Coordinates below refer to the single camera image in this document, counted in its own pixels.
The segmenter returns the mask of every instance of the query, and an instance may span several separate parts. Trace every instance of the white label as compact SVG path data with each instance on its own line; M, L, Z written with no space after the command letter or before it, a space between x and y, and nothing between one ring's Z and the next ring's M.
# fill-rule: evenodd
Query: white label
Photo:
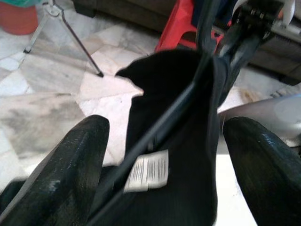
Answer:
M168 150L140 155L127 178L124 192L142 192L167 184Z

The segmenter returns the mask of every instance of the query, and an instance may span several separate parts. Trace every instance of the metal stand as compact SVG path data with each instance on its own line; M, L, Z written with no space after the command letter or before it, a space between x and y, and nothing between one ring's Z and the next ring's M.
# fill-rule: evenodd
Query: metal stand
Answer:
M97 75L100 77L103 77L103 73L98 68L97 64L92 59L92 57L90 56L90 54L88 53L88 51L86 50L84 45L81 43L81 41L79 40L79 38L77 37L77 35L73 31L73 29L70 27L68 22L65 20L64 10L55 3L55 0L49 0L48 3L44 3L43 6L44 6L44 10L45 10L44 17L43 17L42 21L40 22L39 26L37 27L35 33L33 34L32 39L30 40L30 43L25 48L24 53L30 53L35 41L37 40L39 34L41 33L41 31L42 31L43 27L45 26L46 22L48 21L49 17L57 18L60 21L63 28L68 33L68 35L72 38L74 43L79 47L79 49L81 49L83 51L83 53L87 57L88 62L92 65L93 68L95 68Z

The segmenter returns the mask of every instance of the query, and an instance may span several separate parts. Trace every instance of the dark couch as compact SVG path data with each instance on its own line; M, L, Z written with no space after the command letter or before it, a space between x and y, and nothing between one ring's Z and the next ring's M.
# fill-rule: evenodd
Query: dark couch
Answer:
M78 13L94 16L99 10L127 21L162 31L176 0L73 0ZM296 0L295 23L301 27L301 0ZM276 72L294 85L301 81L301 45L275 36L256 52L250 62Z

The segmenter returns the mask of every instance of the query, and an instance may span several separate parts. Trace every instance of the black cloth bag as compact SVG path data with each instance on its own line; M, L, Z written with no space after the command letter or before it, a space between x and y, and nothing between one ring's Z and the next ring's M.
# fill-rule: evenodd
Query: black cloth bag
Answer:
M200 61L192 50L156 53L119 71L144 90L134 97L127 128L126 157L131 147L189 85ZM213 57L203 73L207 86L172 133L155 151L169 150L167 185L147 192L122 192L117 181L99 208L101 217L91 225L102 226L205 226L216 217L215 157L219 136L217 107L228 74L228 64Z

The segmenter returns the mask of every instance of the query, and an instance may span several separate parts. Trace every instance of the floor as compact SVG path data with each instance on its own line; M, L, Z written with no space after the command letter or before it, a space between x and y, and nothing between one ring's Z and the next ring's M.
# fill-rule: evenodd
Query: floor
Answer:
M79 15L70 0L56 2L105 76L95 75L56 20L48 22L27 55L23 49L30 35L15 36L0 29L0 191L12 179L31 174L76 123L92 114L108 118L111 125L104 165L120 163L131 98L143 93L115 73L153 53L159 34L105 14ZM40 5L37 11L41 20ZM301 86L290 87L257 69L243 68L219 111L298 92ZM217 177L216 225L255 225L229 155L218 155Z

